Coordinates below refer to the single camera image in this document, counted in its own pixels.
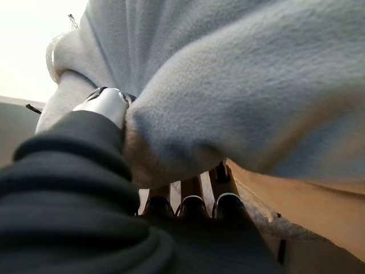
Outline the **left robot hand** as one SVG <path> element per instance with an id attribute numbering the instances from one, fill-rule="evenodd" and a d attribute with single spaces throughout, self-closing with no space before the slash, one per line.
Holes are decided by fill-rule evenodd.
<path id="1" fill-rule="evenodd" d="M 125 114 L 135 97 L 96 89 L 1 169 L 2 273 L 282 273 L 250 219 L 230 169 L 166 187 L 145 209 L 123 159 Z"/>

